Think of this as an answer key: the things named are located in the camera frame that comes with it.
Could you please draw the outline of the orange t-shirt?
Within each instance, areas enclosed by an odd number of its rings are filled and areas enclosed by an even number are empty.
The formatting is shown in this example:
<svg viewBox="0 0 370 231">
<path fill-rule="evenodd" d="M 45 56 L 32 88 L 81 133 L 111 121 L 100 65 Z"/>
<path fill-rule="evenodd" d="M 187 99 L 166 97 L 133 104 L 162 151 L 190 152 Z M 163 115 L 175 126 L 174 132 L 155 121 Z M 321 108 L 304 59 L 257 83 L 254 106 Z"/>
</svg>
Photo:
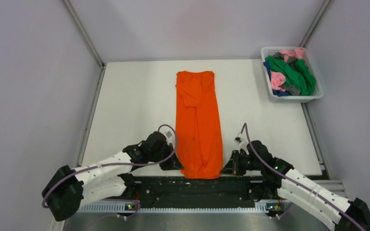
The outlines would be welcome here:
<svg viewBox="0 0 370 231">
<path fill-rule="evenodd" d="M 177 155 L 188 179 L 215 179 L 223 167 L 223 141 L 212 71 L 177 73 Z"/>
</svg>

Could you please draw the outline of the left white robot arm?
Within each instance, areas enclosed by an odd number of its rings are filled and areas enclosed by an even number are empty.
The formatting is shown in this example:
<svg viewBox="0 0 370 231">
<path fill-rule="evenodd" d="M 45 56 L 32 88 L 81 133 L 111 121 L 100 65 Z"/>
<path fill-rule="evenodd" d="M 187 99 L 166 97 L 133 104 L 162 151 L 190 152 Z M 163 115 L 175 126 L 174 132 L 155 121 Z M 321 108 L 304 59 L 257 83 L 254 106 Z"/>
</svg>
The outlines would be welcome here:
<svg viewBox="0 0 370 231">
<path fill-rule="evenodd" d="M 91 165 L 60 167 L 43 189 L 42 207 L 50 210 L 55 221 L 64 221 L 80 208 L 109 197 L 133 197 L 134 170 L 176 164 L 178 138 L 175 130 L 151 133 L 145 140 Z"/>
</svg>

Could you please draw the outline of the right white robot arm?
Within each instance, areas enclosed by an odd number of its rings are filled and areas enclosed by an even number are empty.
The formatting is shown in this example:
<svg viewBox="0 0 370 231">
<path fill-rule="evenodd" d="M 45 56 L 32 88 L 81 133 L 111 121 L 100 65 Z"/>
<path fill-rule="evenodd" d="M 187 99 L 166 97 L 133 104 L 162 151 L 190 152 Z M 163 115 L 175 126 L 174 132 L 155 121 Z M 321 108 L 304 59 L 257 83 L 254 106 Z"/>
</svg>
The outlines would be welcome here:
<svg viewBox="0 0 370 231">
<path fill-rule="evenodd" d="M 239 149 L 232 151 L 221 174 L 243 176 L 247 171 L 259 171 L 262 183 L 248 187 L 252 200 L 278 199 L 280 204 L 290 201 L 331 231 L 370 231 L 370 210 L 363 200 L 349 200 L 329 191 L 289 162 L 273 157 L 259 140 L 247 142 L 236 137 L 235 142 Z"/>
</svg>

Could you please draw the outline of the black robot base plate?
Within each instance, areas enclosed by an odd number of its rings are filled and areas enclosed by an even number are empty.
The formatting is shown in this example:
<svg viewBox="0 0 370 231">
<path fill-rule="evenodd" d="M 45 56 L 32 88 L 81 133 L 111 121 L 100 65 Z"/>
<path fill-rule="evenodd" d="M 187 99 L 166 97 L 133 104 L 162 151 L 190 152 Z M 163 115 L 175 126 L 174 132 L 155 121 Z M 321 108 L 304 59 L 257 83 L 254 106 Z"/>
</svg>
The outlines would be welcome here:
<svg viewBox="0 0 370 231">
<path fill-rule="evenodd" d="M 139 177 L 121 196 L 108 201 L 138 201 L 142 208 L 253 208 L 259 202 L 279 205 L 276 187 L 263 177 L 222 176 L 213 180 L 184 177 Z"/>
</svg>

